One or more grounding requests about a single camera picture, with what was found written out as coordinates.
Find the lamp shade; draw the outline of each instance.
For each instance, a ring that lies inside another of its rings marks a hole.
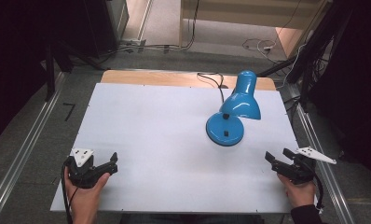
[[[254,98],[257,77],[252,71],[239,73],[236,87],[221,105],[220,112],[247,119],[261,119],[261,112]]]

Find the gray floor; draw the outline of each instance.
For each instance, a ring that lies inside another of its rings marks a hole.
[[[194,11],[189,13],[193,18]],[[180,1],[154,0],[143,32],[146,45],[180,45],[181,35],[181,45],[186,46],[193,34],[193,21],[183,20],[180,34],[179,15]],[[188,51],[265,58],[258,49],[266,53],[263,47],[273,46],[268,57],[274,61],[286,60],[274,27],[197,20],[194,35]]]
[[[145,49],[142,53],[120,52],[111,57],[105,65],[113,69],[157,69],[223,74],[237,74],[244,68],[261,72],[271,67],[271,63],[266,59],[186,51],[171,51],[164,54],[160,50],[153,49]],[[76,67],[72,74],[65,75],[62,92],[3,207],[0,223],[65,223],[64,213],[53,213],[49,208],[58,187],[62,163],[76,139],[94,85],[100,81],[102,74],[102,71],[84,65]],[[37,92],[1,135],[0,181],[43,106],[45,91],[46,88],[43,87]],[[281,93],[283,100],[290,97],[285,89]],[[65,118],[70,108],[63,103],[76,104],[75,110],[67,121]],[[324,149],[327,149],[329,156],[337,159],[340,148],[330,123],[319,116],[313,105],[310,105],[309,109]],[[298,144],[300,147],[305,147],[309,144],[308,140],[296,116],[294,118]],[[371,223],[371,172],[361,164],[344,161],[338,161],[334,170],[356,223]],[[325,192],[323,220],[339,223],[336,209],[330,201],[328,192]],[[281,223],[282,219],[282,215],[263,215],[263,217],[268,224]],[[99,223],[118,223],[119,220],[120,214],[99,214]],[[283,223],[291,223],[291,218],[286,216]]]

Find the blue desk lamp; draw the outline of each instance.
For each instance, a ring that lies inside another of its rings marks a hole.
[[[252,71],[238,74],[235,90],[221,105],[218,113],[206,122],[206,132],[216,144],[231,147],[239,143],[244,134],[241,118],[261,119],[254,89],[257,77]]]

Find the floor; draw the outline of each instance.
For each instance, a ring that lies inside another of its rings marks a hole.
[[[155,17],[154,13],[162,8],[160,3],[163,2],[164,0],[152,2],[152,9],[148,14],[149,19],[146,21],[142,35],[142,38],[147,41],[146,44],[177,44],[175,42],[177,38],[165,39],[170,36],[168,35],[169,29],[154,27],[154,24],[151,24],[154,23],[152,20]],[[169,53],[163,53],[157,49],[145,49],[142,52],[122,51],[110,57],[104,65],[113,69],[220,72],[233,75],[237,74],[241,68],[250,67],[258,73],[273,65],[272,61],[256,49],[255,43],[248,44],[252,50],[245,49],[241,45],[249,38],[275,39],[275,33],[272,29],[250,27],[250,30],[255,28],[260,32],[258,33],[227,26],[232,30],[229,32],[230,35],[225,35],[225,24],[213,24],[212,27],[218,27],[218,29],[209,30],[211,26],[208,23],[198,21],[195,42],[188,51],[170,51]],[[200,32],[203,29],[206,31],[206,33],[203,32],[204,35]],[[234,35],[237,30],[240,30],[239,36],[241,37],[239,38]],[[269,56],[271,57],[269,58],[284,60],[280,44],[275,48],[277,48],[276,52],[270,52]],[[74,59],[74,61],[77,64],[80,63],[78,59]],[[94,70],[88,65],[79,65],[72,74],[58,75],[58,95],[55,101],[51,102],[51,105],[45,104],[46,87],[43,87],[3,132],[0,137],[0,183],[6,175],[15,175],[13,177],[17,181],[4,190],[7,194],[1,199],[0,223],[65,222],[63,213],[52,213],[49,208],[59,184],[62,163],[76,139],[78,127],[88,106],[94,85],[100,82],[102,73],[102,71]],[[277,86],[282,84],[282,72],[273,74],[271,77]],[[279,91],[283,101],[292,98],[288,89],[282,88]],[[71,104],[76,106],[69,119],[66,119],[69,116],[69,105]],[[285,104],[287,108],[291,105],[291,101]],[[47,114],[41,114],[42,108],[50,106],[51,108],[46,111]],[[337,145],[329,120],[320,116],[318,109],[313,105],[308,105],[308,107],[314,131],[319,136],[324,152],[327,156],[338,161],[338,164],[332,168],[353,218],[353,222],[348,223],[371,224],[371,172],[359,163],[338,159],[341,148]],[[46,116],[42,119],[43,125],[36,128],[34,122],[44,115]],[[299,116],[296,113],[293,115],[290,111],[289,119],[293,123],[298,144],[301,147],[309,145],[309,138],[305,134]],[[29,131],[33,129],[37,129],[35,139],[32,144],[26,146],[25,140],[31,138]],[[16,173],[9,173],[8,170],[14,164],[13,161],[24,149],[27,151],[24,155],[24,164],[13,169],[17,171]],[[335,195],[330,195],[327,190],[324,192],[323,220],[329,223],[346,223],[341,222],[337,215],[337,209],[332,203]],[[117,213],[100,212],[98,223],[118,223],[120,217],[121,215]],[[283,217],[279,214],[263,214],[263,218],[267,224],[292,223],[288,215]]]

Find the wooden tabletop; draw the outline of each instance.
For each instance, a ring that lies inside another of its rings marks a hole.
[[[221,82],[219,75],[204,75]],[[223,76],[223,85],[230,89],[236,86],[237,76]],[[184,87],[206,87],[217,88],[217,84],[208,78],[199,77],[197,73],[167,72],[167,71],[145,71],[145,70],[108,70],[103,73],[102,83],[122,83],[136,85],[156,86],[184,86]],[[260,91],[275,91],[275,84],[269,77],[259,77],[255,86]]]

